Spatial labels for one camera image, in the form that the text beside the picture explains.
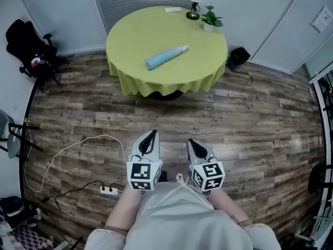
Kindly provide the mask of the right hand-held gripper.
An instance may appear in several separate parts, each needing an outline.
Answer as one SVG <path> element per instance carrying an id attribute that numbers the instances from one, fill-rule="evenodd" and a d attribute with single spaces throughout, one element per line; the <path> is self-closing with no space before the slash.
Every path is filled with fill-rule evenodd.
<path id="1" fill-rule="evenodd" d="M 208 192 L 222 186 L 225 178 L 224 167 L 221 161 L 216 162 L 211 147 L 203 142 L 189 139 L 187 155 L 191 163 L 191 179 L 200 191 Z"/>

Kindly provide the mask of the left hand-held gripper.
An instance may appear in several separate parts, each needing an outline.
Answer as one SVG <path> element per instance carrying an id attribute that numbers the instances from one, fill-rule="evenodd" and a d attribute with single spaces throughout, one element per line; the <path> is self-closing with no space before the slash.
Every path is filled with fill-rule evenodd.
<path id="1" fill-rule="evenodd" d="M 127 181 L 133 190 L 153 191 L 161 176 L 160 134 L 151 130 L 141 135 L 132 145 L 127 162 Z"/>

